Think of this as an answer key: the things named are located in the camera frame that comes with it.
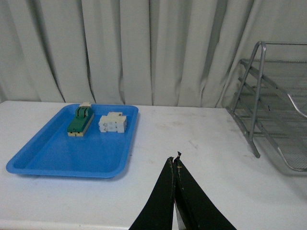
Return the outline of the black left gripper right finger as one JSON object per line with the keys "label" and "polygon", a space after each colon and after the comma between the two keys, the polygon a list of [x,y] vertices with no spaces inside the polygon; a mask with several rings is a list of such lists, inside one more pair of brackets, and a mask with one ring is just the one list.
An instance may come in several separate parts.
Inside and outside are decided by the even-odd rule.
{"label": "black left gripper right finger", "polygon": [[180,230],[234,230],[231,222],[208,198],[180,159],[174,159],[175,206]]}

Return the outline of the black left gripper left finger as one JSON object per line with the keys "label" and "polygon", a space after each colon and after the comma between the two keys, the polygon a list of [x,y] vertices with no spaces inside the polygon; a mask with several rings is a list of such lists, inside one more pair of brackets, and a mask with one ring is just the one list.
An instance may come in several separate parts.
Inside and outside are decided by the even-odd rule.
{"label": "black left gripper left finger", "polygon": [[152,193],[131,230],[170,230],[173,223],[175,176],[173,157],[166,160]]}

